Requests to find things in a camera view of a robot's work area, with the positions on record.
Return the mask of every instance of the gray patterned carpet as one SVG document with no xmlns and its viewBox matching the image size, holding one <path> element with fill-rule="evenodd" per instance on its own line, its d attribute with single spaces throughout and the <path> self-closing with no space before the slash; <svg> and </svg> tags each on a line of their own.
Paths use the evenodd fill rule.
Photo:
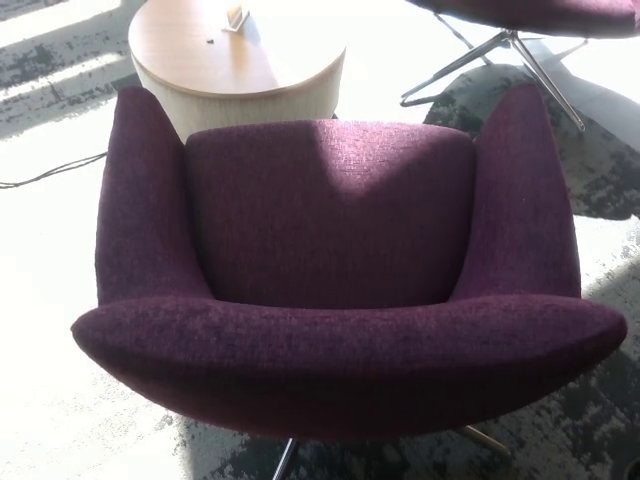
<svg viewBox="0 0 640 480">
<path fill-rule="evenodd" d="M 35 11 L 43 3 L 63 2 L 7 1 L 0 3 L 0 20 Z M 108 13 L 0 48 L 0 141 L 36 125 L 80 115 L 113 98 L 122 86 L 135 84 L 125 39 L 129 19 L 142 3 L 124 1 Z M 101 55 L 112 55 L 112 62 L 52 81 L 56 72 Z M 475 135 L 501 95 L 527 78 L 514 67 L 488 66 L 451 80 L 425 121 Z M 16 86 L 28 82 L 36 83 L 15 93 Z M 589 119 L 585 119 L 588 133 L 580 137 L 552 102 L 549 111 L 576 215 L 584 296 L 626 313 L 630 335 L 623 348 L 556 394 L 480 426 L 513 449 L 512 465 L 466 439 L 442 433 L 390 443 L 307 444 L 292 479 L 621 480 L 621 467 L 640 455 L 640 153 Z M 97 369 L 92 375 L 96 393 L 69 400 L 75 402 L 69 407 L 70 418 L 87 410 L 95 417 L 82 430 L 82 438 L 63 443 L 64 453 L 32 451 L 35 447 L 25 441 L 18 446 L 21 464 L 11 463 L 15 458 L 0 452 L 3 480 L 35 478 L 29 474 L 31 467 L 40 462 L 55 464 L 56 455 L 67 458 L 69 452 L 77 452 L 82 457 L 90 452 L 96 459 L 105 459 L 101 450 L 120 454 L 134 449 L 140 439 L 160 437 L 158 445 L 169 445 L 170 451 L 151 447 L 149 455 L 157 452 L 157 458 L 145 457 L 135 475 L 127 470 L 129 460 L 118 460 L 131 457 L 116 455 L 116 463 L 129 476 L 99 474 L 102 460 L 91 460 L 81 473 L 71 467 L 58 469 L 68 474 L 55 478 L 271 478 L 283 442 L 194 423 L 147 404 Z M 105 404 L 113 408 L 104 408 Z M 43 424 L 39 430 L 50 428 Z M 3 448 L 11 441 L 1 433 L 0 440 Z M 154 464 L 165 457 L 177 459 L 179 474 L 154 470 Z"/>
</svg>

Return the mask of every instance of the purple armchair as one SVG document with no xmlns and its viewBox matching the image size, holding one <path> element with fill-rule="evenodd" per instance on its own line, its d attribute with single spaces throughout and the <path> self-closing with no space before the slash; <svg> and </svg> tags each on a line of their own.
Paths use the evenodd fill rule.
<svg viewBox="0 0 640 480">
<path fill-rule="evenodd" d="M 124 90 L 99 212 L 99 307 L 75 340 L 141 395 L 223 427 L 318 440 L 463 428 L 562 387 L 626 335 L 621 314 L 580 298 L 532 85 L 475 143 L 330 120 L 185 146 L 150 93 Z"/>
<path fill-rule="evenodd" d="M 584 38 L 626 38 L 640 34 L 640 0 L 408 0 L 437 14 L 491 25 L 502 30 L 482 45 L 436 72 L 429 80 L 402 95 L 402 106 L 420 105 L 430 98 L 409 98 L 435 81 L 453 73 L 500 46 L 510 46 L 525 65 L 562 106 L 565 113 L 584 131 L 578 113 L 554 85 L 518 32 Z"/>
</svg>

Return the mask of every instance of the black cable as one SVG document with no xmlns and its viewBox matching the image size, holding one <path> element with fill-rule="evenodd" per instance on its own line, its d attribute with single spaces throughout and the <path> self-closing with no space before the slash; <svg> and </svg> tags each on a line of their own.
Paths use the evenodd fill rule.
<svg viewBox="0 0 640 480">
<path fill-rule="evenodd" d="M 57 175 L 58 173 L 68 172 L 70 170 L 75 170 L 76 168 L 84 167 L 91 163 L 97 162 L 98 160 L 106 156 L 107 156 L 107 152 L 102 152 L 92 157 L 86 157 L 80 160 L 74 160 L 73 162 L 65 163 L 64 165 L 60 165 L 56 168 L 52 168 L 47 172 L 41 173 L 37 177 L 33 177 L 33 178 L 30 178 L 29 180 L 24 180 L 22 182 L 0 182 L 0 190 L 7 190 L 9 188 L 22 187 L 23 185 L 28 185 L 30 183 L 37 182 L 38 180 L 42 180 L 43 178 Z"/>
</svg>

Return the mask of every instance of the chrome swivel base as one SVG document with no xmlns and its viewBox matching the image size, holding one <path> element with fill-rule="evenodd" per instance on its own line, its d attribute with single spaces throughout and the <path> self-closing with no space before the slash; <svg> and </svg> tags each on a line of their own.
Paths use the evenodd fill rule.
<svg viewBox="0 0 640 480">
<path fill-rule="evenodd" d="M 511 47 L 516 52 L 520 54 L 522 59 L 524 60 L 525 66 L 533 73 L 533 75 L 538 79 L 538 81 L 549 91 L 549 93 L 553 96 L 553 98 L 560 104 L 564 112 L 569 116 L 569 118 L 576 124 L 578 129 L 581 132 L 584 132 L 584 123 L 580 119 L 580 116 L 573 109 L 573 107 L 569 104 L 567 99 L 560 93 L 558 87 L 555 86 L 547 72 L 544 71 L 540 63 L 533 57 L 529 49 L 525 46 L 522 39 L 519 37 L 518 32 L 516 30 L 502 30 L 495 37 L 486 41 L 482 45 L 479 45 L 469 52 L 465 53 L 462 57 L 450 63 L 442 70 L 436 72 L 429 80 L 422 82 L 420 85 L 415 86 L 408 92 L 405 92 L 402 95 L 402 100 L 400 101 L 400 105 L 403 107 L 411 107 L 414 105 L 421 105 L 423 103 L 430 103 L 432 99 L 417 99 L 417 100 L 409 100 L 409 97 L 416 94 L 423 88 L 428 87 L 432 83 L 440 80 L 443 77 L 446 77 L 450 73 L 455 72 L 459 68 L 464 67 L 465 65 L 477 60 L 478 58 L 482 58 L 491 51 L 495 50 L 498 47 Z"/>
<path fill-rule="evenodd" d="M 473 440 L 479 445 L 488 448 L 507 460 L 511 459 L 511 452 L 509 452 L 507 447 L 473 427 L 461 428 L 458 430 L 458 433 L 470 440 Z M 289 439 L 287 446 L 284 449 L 284 453 L 282 454 L 282 458 L 280 459 L 280 463 L 278 464 L 278 468 L 276 469 L 276 473 L 273 476 L 273 480 L 284 480 L 287 478 L 291 470 L 292 460 L 295 457 L 299 446 L 300 444 L 297 440 L 293 438 Z"/>
</svg>

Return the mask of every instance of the second purple chair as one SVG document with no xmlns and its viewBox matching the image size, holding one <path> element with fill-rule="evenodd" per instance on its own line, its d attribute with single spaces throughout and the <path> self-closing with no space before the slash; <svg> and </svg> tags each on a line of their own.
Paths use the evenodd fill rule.
<svg viewBox="0 0 640 480">
<path fill-rule="evenodd" d="M 482 45 L 436 72 L 430 79 L 402 95 L 401 105 L 412 106 L 424 100 L 411 96 L 435 81 L 501 46 L 512 47 L 525 66 L 562 106 L 565 113 L 584 131 L 584 123 L 555 86 L 544 68 L 520 39 L 520 31 L 583 38 L 626 38 L 640 34 L 640 0 L 408 0 L 436 14 L 444 13 L 501 31 Z"/>
<path fill-rule="evenodd" d="M 120 93 L 98 217 L 99 306 L 73 326 L 175 412 L 289 440 L 457 429 L 575 379 L 626 335 L 580 298 L 573 217 L 535 86 L 481 135 L 301 121 L 183 145 Z"/>
</svg>

